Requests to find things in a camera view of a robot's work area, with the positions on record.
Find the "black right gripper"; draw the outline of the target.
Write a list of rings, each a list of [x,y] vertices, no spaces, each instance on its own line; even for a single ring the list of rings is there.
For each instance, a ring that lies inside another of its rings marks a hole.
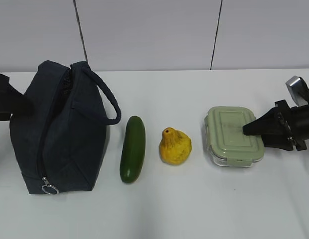
[[[262,135],[264,147],[285,151],[306,150],[309,139],[309,105],[292,107],[285,100],[257,120],[243,126],[245,135]]]

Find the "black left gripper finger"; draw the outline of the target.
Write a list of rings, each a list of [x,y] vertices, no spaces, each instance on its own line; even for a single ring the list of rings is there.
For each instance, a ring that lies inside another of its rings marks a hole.
[[[11,115],[33,114],[33,103],[10,83],[9,77],[0,73],[0,121],[9,121]]]

